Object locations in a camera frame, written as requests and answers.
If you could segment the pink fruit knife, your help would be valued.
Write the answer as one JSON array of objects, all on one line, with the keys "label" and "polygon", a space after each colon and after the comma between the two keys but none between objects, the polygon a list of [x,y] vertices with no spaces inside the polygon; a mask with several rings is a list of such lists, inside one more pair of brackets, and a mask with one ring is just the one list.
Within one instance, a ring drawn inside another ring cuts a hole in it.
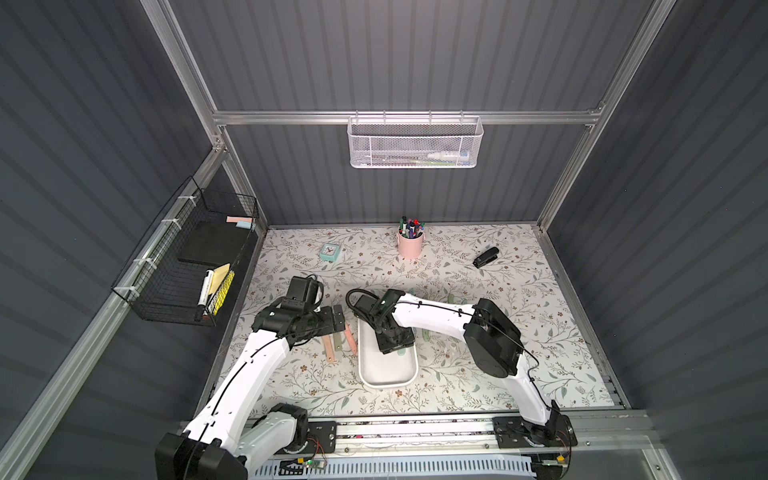
[{"label": "pink fruit knife", "polygon": [[347,344],[348,344],[348,346],[350,348],[350,351],[352,352],[353,355],[357,356],[358,355],[357,342],[356,342],[356,340],[354,338],[354,335],[353,335],[349,325],[345,326],[344,335],[345,335]]}]

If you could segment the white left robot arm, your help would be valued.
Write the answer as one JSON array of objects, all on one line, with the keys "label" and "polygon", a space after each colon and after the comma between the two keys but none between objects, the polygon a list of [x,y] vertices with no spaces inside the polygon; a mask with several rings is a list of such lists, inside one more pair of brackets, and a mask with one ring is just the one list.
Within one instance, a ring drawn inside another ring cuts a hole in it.
[{"label": "white left robot arm", "polygon": [[290,323],[285,335],[252,332],[235,366],[205,407],[180,434],[166,434],[154,453],[159,479],[248,479],[273,455],[298,454],[312,441],[306,409],[278,404],[255,425],[245,425],[271,375],[294,340],[345,330],[339,305],[310,311]]}]

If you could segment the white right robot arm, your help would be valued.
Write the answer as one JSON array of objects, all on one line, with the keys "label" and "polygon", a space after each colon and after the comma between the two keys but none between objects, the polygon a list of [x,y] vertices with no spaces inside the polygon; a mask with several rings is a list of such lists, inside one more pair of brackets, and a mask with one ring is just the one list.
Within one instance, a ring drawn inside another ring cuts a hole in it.
[{"label": "white right robot arm", "polygon": [[477,368],[500,379],[510,391],[531,442],[545,445],[558,440],[559,406],[536,386],[531,376],[533,356],[524,347],[520,330],[494,302],[446,304],[390,289],[373,302],[364,318],[387,340],[417,328],[463,341]]}]

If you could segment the peach sheathed fruit knife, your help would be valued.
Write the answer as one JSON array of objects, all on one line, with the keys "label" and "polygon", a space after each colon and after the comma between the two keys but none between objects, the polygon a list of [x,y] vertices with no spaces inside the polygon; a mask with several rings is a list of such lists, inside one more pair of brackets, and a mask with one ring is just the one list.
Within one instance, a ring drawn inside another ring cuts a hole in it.
[{"label": "peach sheathed fruit knife", "polygon": [[322,337],[323,347],[324,347],[324,353],[326,360],[329,364],[335,363],[335,353],[334,353],[334,346],[332,343],[332,338],[330,335],[325,335]]}]

